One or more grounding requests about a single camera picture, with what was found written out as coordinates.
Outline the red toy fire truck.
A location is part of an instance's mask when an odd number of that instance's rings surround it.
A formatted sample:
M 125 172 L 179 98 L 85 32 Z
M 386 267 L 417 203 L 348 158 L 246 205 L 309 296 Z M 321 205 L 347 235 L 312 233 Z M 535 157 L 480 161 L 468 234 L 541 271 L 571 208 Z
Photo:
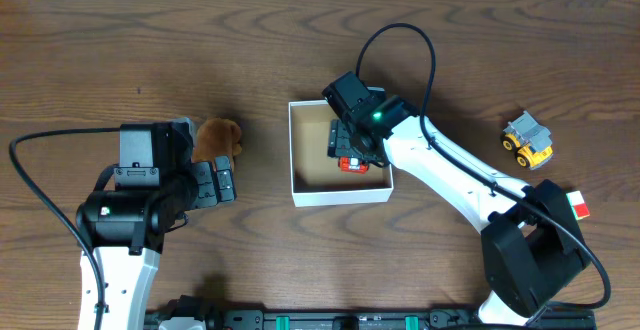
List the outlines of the red toy fire truck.
M 364 174 L 369 170 L 369 165 L 359 158 L 340 157 L 339 168 L 343 172 Z

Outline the yellow toy dump truck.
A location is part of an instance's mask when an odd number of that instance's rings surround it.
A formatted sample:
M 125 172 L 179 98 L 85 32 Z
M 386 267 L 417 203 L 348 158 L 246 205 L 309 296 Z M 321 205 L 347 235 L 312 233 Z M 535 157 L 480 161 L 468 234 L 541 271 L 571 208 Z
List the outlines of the yellow toy dump truck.
M 553 157 L 550 130 L 539 124 L 526 110 L 515 120 L 509 121 L 501 135 L 503 147 L 514 153 L 516 162 L 523 168 L 535 170 Z

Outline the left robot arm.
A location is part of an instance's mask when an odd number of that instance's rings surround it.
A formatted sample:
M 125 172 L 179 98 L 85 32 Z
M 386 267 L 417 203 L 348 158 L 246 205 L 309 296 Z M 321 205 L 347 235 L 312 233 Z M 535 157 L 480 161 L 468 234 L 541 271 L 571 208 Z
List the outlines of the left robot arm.
M 81 329 L 140 329 L 166 236 L 193 210 L 236 199 L 231 161 L 156 166 L 120 162 L 76 213 L 81 257 Z

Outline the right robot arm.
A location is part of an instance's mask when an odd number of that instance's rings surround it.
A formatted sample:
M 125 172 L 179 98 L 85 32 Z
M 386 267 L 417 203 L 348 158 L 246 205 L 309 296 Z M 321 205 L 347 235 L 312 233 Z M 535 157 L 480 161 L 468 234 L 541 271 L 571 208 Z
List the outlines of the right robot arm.
M 479 323 L 532 324 L 596 262 L 569 199 L 555 183 L 531 186 L 491 168 L 397 96 L 326 100 L 353 143 L 425 183 L 480 234 L 491 293 L 477 311 Z

